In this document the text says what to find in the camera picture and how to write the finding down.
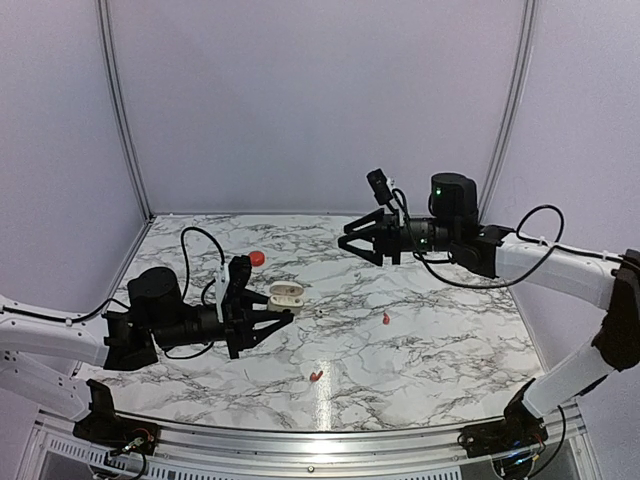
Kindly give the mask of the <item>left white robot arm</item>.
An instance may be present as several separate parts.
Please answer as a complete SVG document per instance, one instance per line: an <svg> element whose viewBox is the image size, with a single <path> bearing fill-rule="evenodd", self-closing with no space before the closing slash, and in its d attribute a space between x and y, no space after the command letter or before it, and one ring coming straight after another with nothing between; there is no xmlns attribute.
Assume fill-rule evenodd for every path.
<svg viewBox="0 0 640 480"><path fill-rule="evenodd" d="M73 316L1 301L1 378L19 395L42 401L71 420L86 418L89 431L106 445L125 438L126 423L97 400L110 393L96 383L65 380L25 354L75 360L108 371L137 371L158 361L159 352L222 342L230 358L253 349L290 324L304 304L303 288L274 283L269 295L247 289L249 267L215 274L216 303L189 305L173 270L154 267L127 285L130 307Z"/></svg>

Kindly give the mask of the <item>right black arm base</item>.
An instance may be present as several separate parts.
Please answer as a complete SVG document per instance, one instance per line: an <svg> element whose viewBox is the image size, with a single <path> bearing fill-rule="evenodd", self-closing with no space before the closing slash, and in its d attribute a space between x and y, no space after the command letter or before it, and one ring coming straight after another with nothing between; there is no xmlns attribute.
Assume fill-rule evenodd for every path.
<svg viewBox="0 0 640 480"><path fill-rule="evenodd" d="M535 417L523 404L524 393L533 384L527 382L509 401L503 417L463 427L457 438L469 458L500 454L541 444L548 433L541 417Z"/></svg>

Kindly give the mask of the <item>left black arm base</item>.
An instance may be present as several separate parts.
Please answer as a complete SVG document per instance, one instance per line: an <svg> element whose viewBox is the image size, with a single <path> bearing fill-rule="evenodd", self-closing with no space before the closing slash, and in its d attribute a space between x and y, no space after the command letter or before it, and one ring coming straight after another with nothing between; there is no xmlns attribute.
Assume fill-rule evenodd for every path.
<svg viewBox="0 0 640 480"><path fill-rule="evenodd" d="M88 380L87 386L90 392L89 413L74 424L73 436L110 447L117 453L135 450L152 455L157 446L159 426L118 415L106 385Z"/></svg>

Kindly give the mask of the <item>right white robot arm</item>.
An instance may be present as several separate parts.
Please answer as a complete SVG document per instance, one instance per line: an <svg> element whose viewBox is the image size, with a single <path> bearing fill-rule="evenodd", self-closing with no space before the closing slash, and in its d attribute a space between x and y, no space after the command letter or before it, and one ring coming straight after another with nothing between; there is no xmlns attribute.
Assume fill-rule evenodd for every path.
<svg viewBox="0 0 640 480"><path fill-rule="evenodd" d="M485 289L522 282L542 286L603 311L595 336L548 373L530 381L509 402L495 430L506 448L515 448L540 419L565 401L581 396L613 372L639 364L639 253L593 252L522 234L519 228L481 225L475 182L458 173L431 178L429 216L410 215L404 193L381 170L368 173L379 209L347 224L341 249L374 265L399 264L410 252L427 270L430 252L446 253L445 263L487 279Z"/></svg>

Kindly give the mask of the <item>white earbud charging case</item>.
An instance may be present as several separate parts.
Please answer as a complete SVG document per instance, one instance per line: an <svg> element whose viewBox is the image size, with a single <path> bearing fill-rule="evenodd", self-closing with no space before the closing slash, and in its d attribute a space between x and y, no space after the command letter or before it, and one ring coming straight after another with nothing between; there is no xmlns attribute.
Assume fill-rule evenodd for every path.
<svg viewBox="0 0 640 480"><path fill-rule="evenodd" d="M299 314L304 307L305 289L290 281L275 281L269 286L267 309Z"/></svg>

